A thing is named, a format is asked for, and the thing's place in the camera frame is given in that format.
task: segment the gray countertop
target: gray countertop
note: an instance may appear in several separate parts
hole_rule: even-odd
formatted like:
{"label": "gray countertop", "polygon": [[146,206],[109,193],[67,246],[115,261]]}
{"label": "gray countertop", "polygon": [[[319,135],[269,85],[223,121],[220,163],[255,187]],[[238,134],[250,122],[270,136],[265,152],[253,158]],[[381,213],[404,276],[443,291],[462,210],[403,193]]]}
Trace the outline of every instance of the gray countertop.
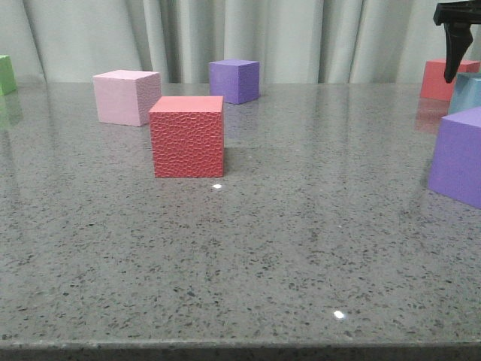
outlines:
{"label": "gray countertop", "polygon": [[426,189],[418,96],[264,86],[225,104],[225,177],[163,179],[92,84],[0,97],[0,347],[480,342],[481,210]]}

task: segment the pink cube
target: pink cube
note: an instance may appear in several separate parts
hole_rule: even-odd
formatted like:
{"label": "pink cube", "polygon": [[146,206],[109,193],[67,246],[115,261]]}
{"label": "pink cube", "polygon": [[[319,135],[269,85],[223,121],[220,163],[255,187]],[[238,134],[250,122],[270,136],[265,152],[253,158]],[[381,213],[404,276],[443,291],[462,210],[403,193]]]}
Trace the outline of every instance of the pink cube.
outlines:
{"label": "pink cube", "polygon": [[116,70],[93,77],[98,119],[102,123],[142,126],[161,97],[156,71]]}

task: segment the block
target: block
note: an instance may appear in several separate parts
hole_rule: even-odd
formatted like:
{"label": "block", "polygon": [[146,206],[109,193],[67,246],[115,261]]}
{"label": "block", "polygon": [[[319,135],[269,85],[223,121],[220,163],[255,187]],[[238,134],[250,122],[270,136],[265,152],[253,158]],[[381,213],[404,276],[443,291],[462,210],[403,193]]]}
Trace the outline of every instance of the block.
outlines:
{"label": "block", "polygon": [[481,107],[481,74],[458,73],[448,114]]}
{"label": "block", "polygon": [[[455,80],[447,83],[444,80],[445,59],[429,60],[425,64],[424,76],[421,85],[421,98],[430,98],[449,101],[454,90]],[[481,62],[462,60],[458,72],[477,73]]]}
{"label": "block", "polygon": [[210,94],[232,104],[259,97],[259,62],[227,59],[209,63]]}
{"label": "block", "polygon": [[428,180],[430,190],[481,208],[481,107],[441,120]]}
{"label": "block", "polygon": [[12,61],[8,55],[0,55],[0,96],[17,89]]}
{"label": "block", "polygon": [[161,97],[156,71],[116,70],[93,77],[98,119],[102,123],[142,126]]}
{"label": "block", "polygon": [[156,177],[222,177],[222,96],[163,96],[150,109]]}

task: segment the textured red cube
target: textured red cube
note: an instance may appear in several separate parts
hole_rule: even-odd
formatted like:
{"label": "textured red cube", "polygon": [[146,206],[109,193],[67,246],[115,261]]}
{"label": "textured red cube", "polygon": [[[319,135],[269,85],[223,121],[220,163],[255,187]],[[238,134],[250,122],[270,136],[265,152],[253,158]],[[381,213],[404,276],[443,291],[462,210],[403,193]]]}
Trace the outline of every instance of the textured red cube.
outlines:
{"label": "textured red cube", "polygon": [[[477,73],[481,62],[473,60],[462,60],[458,73]],[[421,98],[437,100],[451,100],[456,78],[452,83],[444,80],[445,59],[434,59],[426,62],[424,76],[422,78]]]}
{"label": "textured red cube", "polygon": [[163,96],[150,109],[156,177],[222,177],[222,96]]}

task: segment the white curtain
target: white curtain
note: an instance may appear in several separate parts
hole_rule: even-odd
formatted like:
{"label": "white curtain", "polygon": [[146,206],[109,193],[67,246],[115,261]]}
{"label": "white curtain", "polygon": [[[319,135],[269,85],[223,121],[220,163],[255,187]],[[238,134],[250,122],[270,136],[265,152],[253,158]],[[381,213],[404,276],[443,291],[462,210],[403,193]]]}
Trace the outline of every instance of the white curtain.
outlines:
{"label": "white curtain", "polygon": [[[440,0],[0,0],[0,54],[19,82],[115,69],[206,83],[207,64],[258,60],[265,83],[419,83],[445,56]],[[479,26],[465,59],[481,59]]]}

